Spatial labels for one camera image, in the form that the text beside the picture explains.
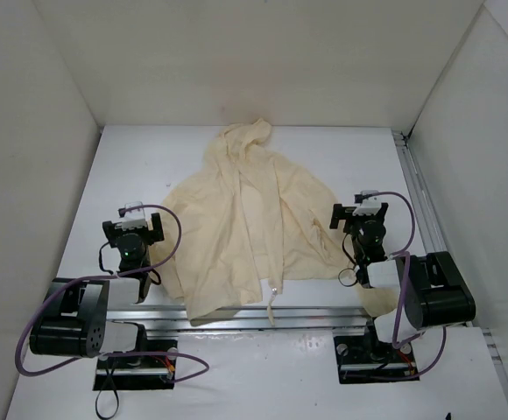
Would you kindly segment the cream yellow hooded jacket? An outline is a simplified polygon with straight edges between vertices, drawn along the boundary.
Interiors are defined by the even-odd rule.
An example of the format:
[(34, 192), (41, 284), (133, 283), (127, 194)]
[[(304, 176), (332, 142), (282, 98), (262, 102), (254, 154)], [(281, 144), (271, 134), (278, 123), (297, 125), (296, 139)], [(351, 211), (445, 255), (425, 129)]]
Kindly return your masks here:
[(349, 244), (329, 227), (334, 193), (309, 170), (266, 148), (271, 125), (223, 129), (202, 168), (170, 191), (176, 214), (162, 256), (163, 285), (189, 319), (262, 301), (262, 282), (282, 293), (287, 280), (325, 280), (350, 272)]

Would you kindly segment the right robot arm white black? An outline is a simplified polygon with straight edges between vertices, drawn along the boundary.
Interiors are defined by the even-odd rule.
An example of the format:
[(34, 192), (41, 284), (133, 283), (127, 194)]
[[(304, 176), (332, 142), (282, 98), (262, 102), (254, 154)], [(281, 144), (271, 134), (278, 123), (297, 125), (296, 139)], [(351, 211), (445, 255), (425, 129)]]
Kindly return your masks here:
[(363, 354), (380, 361), (418, 338), (427, 329), (466, 323), (476, 317), (476, 302), (447, 251), (411, 255), (406, 250), (388, 255), (383, 246), (388, 204), (370, 198), (354, 206), (333, 205), (329, 227), (351, 239), (347, 253), (355, 284), (368, 291), (396, 291), (395, 308), (374, 316), (361, 339)]

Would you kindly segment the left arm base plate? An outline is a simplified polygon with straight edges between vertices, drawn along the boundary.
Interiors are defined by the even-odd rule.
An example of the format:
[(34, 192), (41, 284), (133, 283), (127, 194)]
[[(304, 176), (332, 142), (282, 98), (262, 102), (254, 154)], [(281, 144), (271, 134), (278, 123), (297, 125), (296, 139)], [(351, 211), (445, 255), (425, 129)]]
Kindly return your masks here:
[(174, 388), (173, 377), (164, 356), (102, 357), (96, 363), (93, 390), (168, 390)]

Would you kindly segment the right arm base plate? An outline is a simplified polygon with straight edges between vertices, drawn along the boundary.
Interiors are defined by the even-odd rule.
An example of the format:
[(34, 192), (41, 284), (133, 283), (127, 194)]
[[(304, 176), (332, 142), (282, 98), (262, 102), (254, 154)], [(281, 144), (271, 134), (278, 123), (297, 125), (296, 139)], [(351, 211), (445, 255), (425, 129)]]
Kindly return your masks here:
[(382, 343), (369, 334), (334, 337), (338, 381), (346, 384), (397, 382), (413, 378), (419, 370), (413, 356)]

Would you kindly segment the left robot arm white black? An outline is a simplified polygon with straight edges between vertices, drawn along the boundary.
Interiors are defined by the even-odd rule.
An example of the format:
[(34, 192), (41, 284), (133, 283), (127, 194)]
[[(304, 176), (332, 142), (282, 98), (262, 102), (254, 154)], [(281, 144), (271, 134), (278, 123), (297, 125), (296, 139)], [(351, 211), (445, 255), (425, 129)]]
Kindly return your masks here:
[[(145, 219), (142, 209), (125, 211), (118, 221), (105, 221), (103, 248), (118, 251), (117, 271), (125, 273), (151, 265), (149, 247), (164, 240), (159, 213)], [(152, 284), (159, 284), (157, 272), (137, 272), (116, 280), (84, 280), (62, 291), (38, 317), (30, 332), (29, 347), (35, 354), (92, 358), (105, 341), (109, 301), (138, 304), (145, 300)]]

